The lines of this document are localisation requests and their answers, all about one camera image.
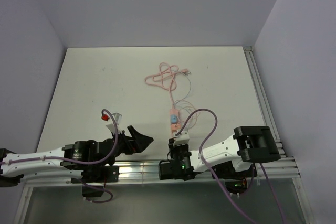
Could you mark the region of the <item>blue charger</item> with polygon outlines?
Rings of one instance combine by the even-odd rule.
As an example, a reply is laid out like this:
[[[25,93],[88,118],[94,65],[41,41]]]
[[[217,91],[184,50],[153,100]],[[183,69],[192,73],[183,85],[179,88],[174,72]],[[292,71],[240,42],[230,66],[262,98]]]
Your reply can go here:
[[[171,124],[178,123],[179,122],[178,120],[179,120],[178,115],[176,115],[176,114],[171,114],[170,115],[170,122],[171,122]]]

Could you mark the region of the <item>pink power strip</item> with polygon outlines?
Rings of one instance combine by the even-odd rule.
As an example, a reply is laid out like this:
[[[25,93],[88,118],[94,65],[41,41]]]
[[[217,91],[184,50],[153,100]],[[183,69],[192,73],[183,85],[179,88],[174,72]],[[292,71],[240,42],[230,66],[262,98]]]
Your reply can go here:
[[[170,109],[170,124],[172,134],[177,133],[181,129],[179,111],[176,108]]]

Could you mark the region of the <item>orange pink charger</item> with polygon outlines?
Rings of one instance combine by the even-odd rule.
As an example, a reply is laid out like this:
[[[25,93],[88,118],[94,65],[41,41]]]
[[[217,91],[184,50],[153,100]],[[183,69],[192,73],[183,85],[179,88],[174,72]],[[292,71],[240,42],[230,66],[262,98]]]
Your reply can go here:
[[[178,132],[181,128],[181,125],[179,123],[171,124],[171,131],[172,132]]]

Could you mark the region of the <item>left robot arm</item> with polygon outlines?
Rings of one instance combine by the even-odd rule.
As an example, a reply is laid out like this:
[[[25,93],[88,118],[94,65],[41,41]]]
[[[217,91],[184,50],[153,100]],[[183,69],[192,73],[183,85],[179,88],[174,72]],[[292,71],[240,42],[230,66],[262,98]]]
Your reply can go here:
[[[68,177],[72,183],[113,182],[114,164],[121,154],[142,153],[154,141],[150,136],[139,133],[133,126],[124,131],[112,133],[102,142],[95,140],[76,141],[55,150],[17,154],[1,149],[1,187],[17,186],[42,178]]]

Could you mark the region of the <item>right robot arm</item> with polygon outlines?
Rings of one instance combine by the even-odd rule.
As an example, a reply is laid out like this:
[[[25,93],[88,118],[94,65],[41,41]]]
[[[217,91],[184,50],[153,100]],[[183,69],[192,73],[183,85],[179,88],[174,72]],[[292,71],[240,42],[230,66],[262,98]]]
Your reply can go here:
[[[241,126],[218,144],[189,150],[188,131],[180,130],[169,139],[170,159],[159,162],[159,179],[194,179],[210,168],[218,178],[252,177],[251,166],[281,159],[279,149],[268,126]]]

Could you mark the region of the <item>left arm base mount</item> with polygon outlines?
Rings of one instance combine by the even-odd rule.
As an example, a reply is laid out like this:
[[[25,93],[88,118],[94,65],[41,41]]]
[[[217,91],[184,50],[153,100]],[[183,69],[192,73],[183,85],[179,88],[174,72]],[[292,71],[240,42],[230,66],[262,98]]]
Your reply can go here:
[[[81,173],[81,178],[72,178],[72,184],[103,183],[102,186],[86,186],[82,184],[82,195],[85,198],[94,199],[103,195],[106,183],[116,183],[119,178],[119,166],[89,167]]]

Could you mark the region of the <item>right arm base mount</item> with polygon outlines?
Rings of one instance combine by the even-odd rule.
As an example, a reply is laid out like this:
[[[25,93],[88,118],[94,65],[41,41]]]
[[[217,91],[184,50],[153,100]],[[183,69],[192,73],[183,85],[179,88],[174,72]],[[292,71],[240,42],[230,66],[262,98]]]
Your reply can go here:
[[[224,180],[225,188],[229,193],[242,194],[252,185],[257,176],[255,164],[248,163],[248,169],[236,172],[232,162],[225,162],[212,167],[219,179]]]

